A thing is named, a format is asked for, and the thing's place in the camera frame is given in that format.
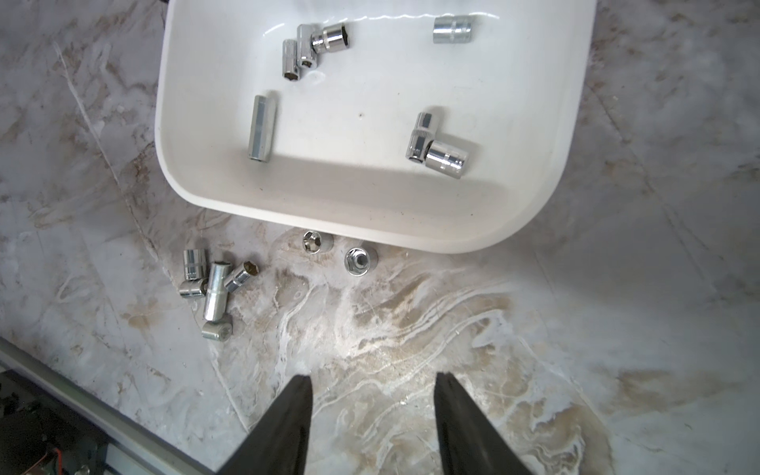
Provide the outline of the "lone chrome socket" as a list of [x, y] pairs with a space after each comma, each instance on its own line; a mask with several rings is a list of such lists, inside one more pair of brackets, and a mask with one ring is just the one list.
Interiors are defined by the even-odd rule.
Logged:
[[474, 19], [471, 16], [441, 16], [433, 21], [435, 44], [467, 44], [472, 39]]

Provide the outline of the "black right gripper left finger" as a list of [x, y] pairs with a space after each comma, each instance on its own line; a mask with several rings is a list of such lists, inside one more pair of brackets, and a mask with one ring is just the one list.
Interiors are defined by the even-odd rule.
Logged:
[[292, 377], [217, 474], [303, 474], [312, 411], [311, 377]]

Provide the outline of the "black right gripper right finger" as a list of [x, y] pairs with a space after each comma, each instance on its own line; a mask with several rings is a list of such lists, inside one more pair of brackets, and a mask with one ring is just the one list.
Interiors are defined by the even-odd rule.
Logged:
[[530, 473], [453, 374], [437, 374], [433, 401], [443, 473]]

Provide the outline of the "small chrome socket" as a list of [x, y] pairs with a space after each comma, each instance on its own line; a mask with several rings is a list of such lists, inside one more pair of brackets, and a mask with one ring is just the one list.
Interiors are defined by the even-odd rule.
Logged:
[[313, 48], [312, 35], [314, 26], [301, 24], [297, 28], [298, 65], [302, 69], [313, 70], [318, 67], [318, 56]]

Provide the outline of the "chrome socket joined pair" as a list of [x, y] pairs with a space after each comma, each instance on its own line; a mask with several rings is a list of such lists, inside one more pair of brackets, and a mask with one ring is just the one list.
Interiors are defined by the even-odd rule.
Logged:
[[421, 112], [417, 116], [410, 136], [405, 157], [411, 162], [424, 163], [439, 129], [439, 116], [432, 112]]

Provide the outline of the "small angled cluster socket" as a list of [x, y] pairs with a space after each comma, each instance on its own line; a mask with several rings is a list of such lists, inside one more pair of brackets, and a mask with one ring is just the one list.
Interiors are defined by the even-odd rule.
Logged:
[[338, 53], [350, 47], [350, 36], [344, 23], [318, 28], [312, 33], [311, 47], [315, 53]]

